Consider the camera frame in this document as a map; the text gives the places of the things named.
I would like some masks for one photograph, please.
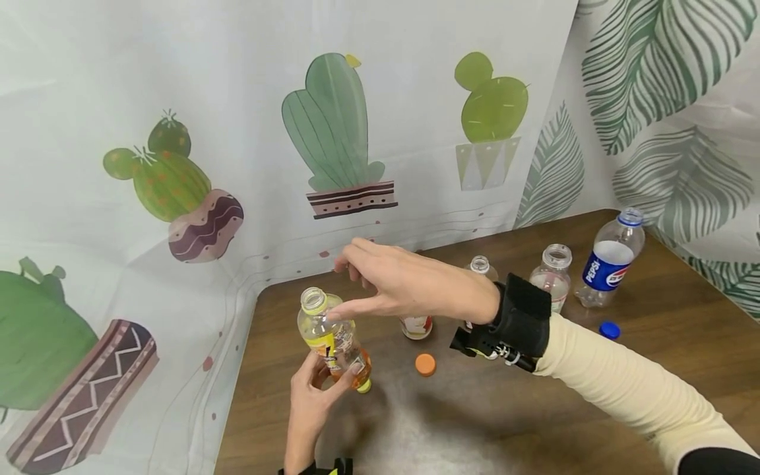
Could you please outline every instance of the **wrist brace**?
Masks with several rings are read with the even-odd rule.
[[[506,283],[494,284],[501,294],[499,311],[494,320],[488,325],[473,325],[470,332],[458,328],[450,348],[466,356],[480,354],[489,359],[503,356],[508,364],[518,364],[532,372],[535,362],[521,362],[519,359],[523,356],[537,359],[546,351],[552,297],[514,274],[507,276]]]

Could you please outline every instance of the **hand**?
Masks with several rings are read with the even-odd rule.
[[[356,374],[346,371],[328,390],[322,385],[330,369],[322,357],[310,351],[301,368],[290,379],[290,420],[285,448],[285,473],[301,473],[314,461],[314,450],[330,408],[351,389]]]
[[[355,238],[335,259],[336,272],[346,269],[351,280],[377,294],[338,305],[330,320],[441,315],[485,325],[499,311],[499,289],[487,277],[402,248]]]

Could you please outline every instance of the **bottle with red label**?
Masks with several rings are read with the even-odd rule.
[[[530,283],[552,296],[552,312],[560,313],[570,293],[568,268],[572,252],[564,244],[552,244],[543,251],[541,265],[530,274]]]
[[[599,230],[581,275],[582,285],[575,291],[584,307],[604,307],[612,302],[629,265],[644,248],[643,221],[642,212],[628,207]]]
[[[404,317],[401,320],[401,331],[410,340],[427,338],[432,331],[432,316]]]

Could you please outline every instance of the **plastic bottle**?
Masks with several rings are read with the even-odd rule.
[[[422,340],[427,338],[432,332],[432,316],[420,317],[403,317],[401,320],[401,331],[404,336],[410,340]]]
[[[466,265],[464,268],[476,274],[481,274],[488,277],[488,280],[491,282],[496,282],[499,280],[499,273],[496,272],[495,268],[491,267],[491,264],[488,262],[488,258],[484,255],[476,255],[473,257],[470,265]],[[468,321],[466,321],[464,325],[470,330],[473,328],[473,324]]]
[[[583,284],[575,291],[584,307],[604,307],[612,302],[629,265],[644,248],[643,220],[642,212],[628,207],[599,230],[581,275]]]
[[[552,312],[559,313],[570,292],[568,267],[572,252],[564,244],[552,244],[543,251],[541,265],[530,274],[530,283],[552,296]]]
[[[327,320],[328,311],[342,302],[339,296],[325,293],[317,287],[304,290],[298,312],[298,329],[306,344],[327,363],[334,381],[340,379],[354,363],[359,364],[361,370],[353,387],[364,394],[372,387],[369,378],[372,362],[356,338],[356,323],[353,320]]]

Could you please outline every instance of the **cactus illustration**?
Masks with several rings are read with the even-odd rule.
[[[131,179],[145,209],[167,223],[193,211],[211,190],[205,173],[171,150],[116,148],[103,157],[103,168],[113,178]]]
[[[473,144],[501,141],[517,131],[527,110],[527,88],[515,78],[492,78],[491,61],[472,52],[457,64],[454,79],[471,91],[462,109],[462,128]]]
[[[19,264],[0,271],[0,410],[39,409],[98,340],[66,304],[61,267]]]
[[[351,55],[320,55],[306,72],[306,88],[283,101],[285,128],[314,174],[309,185],[315,192],[377,183],[385,172],[383,163],[369,162],[360,64]]]
[[[190,134],[187,127],[175,119],[171,109],[163,111],[163,117],[150,131],[147,138],[148,150],[152,152],[169,151],[183,157],[190,157]]]

